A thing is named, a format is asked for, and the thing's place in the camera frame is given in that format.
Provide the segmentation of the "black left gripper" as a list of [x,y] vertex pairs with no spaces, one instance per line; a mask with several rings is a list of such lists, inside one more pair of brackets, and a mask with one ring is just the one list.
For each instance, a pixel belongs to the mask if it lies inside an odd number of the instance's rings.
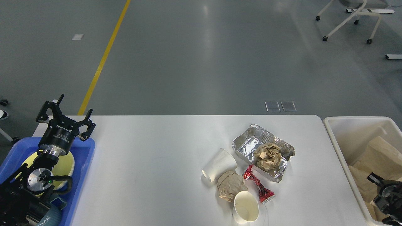
[[[83,120],[78,122],[67,120],[65,123],[65,117],[59,108],[59,104],[64,96],[65,95],[62,94],[56,102],[46,101],[36,117],[36,122],[46,123],[48,125],[38,144],[38,150],[42,153],[47,153],[53,156],[67,155],[76,137],[84,142],[89,139],[96,127],[96,124],[90,119],[93,109],[88,110]],[[53,119],[51,120],[49,120],[49,115],[47,114],[49,109],[53,116]],[[83,126],[86,126],[87,129],[81,133],[79,129]]]

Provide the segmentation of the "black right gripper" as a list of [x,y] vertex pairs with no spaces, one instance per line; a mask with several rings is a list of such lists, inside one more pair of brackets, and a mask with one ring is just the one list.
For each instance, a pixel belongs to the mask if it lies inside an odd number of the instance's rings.
[[385,180],[375,173],[370,173],[367,180],[378,187],[378,195],[373,200],[378,209],[390,217],[401,217],[401,182]]

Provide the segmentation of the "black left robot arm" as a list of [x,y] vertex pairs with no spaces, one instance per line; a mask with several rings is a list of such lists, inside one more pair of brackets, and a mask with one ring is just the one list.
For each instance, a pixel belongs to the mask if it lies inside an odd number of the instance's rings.
[[96,124],[65,116],[63,100],[46,101],[36,121],[42,137],[19,140],[1,165],[2,226],[69,226],[95,149]]

